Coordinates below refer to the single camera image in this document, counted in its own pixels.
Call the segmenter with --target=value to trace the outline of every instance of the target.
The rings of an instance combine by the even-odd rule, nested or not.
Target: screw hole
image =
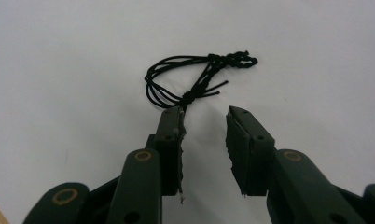
[[[294,151],[286,151],[284,152],[284,157],[289,159],[290,161],[301,161],[301,156]]]
[[[51,200],[57,205],[64,205],[73,201],[77,195],[78,191],[76,189],[62,189]]]
[[[135,154],[135,158],[138,161],[148,161],[152,157],[152,154],[148,151],[140,151],[137,154]]]
[[[345,219],[344,216],[337,214],[337,213],[331,213],[330,214],[330,220],[332,220],[334,223],[338,224],[347,224],[348,221]]]
[[[124,222],[131,224],[136,223],[139,220],[140,216],[136,212],[130,212],[124,217]]]

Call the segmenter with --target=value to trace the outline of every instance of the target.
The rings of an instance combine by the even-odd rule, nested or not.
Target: white table
[[[164,198],[163,223],[271,223],[229,169],[229,105],[332,183],[375,183],[375,1],[0,1],[0,209],[22,223],[56,185],[118,176],[159,122],[144,91],[152,64],[246,49],[259,63],[222,70],[221,94],[188,108],[186,200]],[[203,67],[157,81],[182,94]]]

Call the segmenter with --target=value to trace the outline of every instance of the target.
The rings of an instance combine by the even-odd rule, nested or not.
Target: black cord
[[[173,56],[170,58],[163,59],[158,63],[151,66],[146,73],[146,96],[150,102],[161,108],[170,108],[174,105],[180,105],[184,111],[187,110],[189,104],[191,104],[197,98],[208,97],[219,94],[219,91],[211,92],[223,85],[226,85],[228,81],[224,81],[212,88],[208,88],[211,78],[219,72],[220,69],[226,66],[237,67],[237,68],[249,68],[257,64],[256,58],[251,58],[246,52],[236,52],[228,54],[227,56],[219,56],[216,54],[209,54],[207,57],[200,56]],[[185,92],[182,97],[176,96],[175,94],[167,91],[165,88],[155,83],[153,80],[161,73],[168,70],[182,67],[186,65],[192,65],[197,63],[208,63],[204,71],[201,73],[199,79],[194,83],[190,91]]]

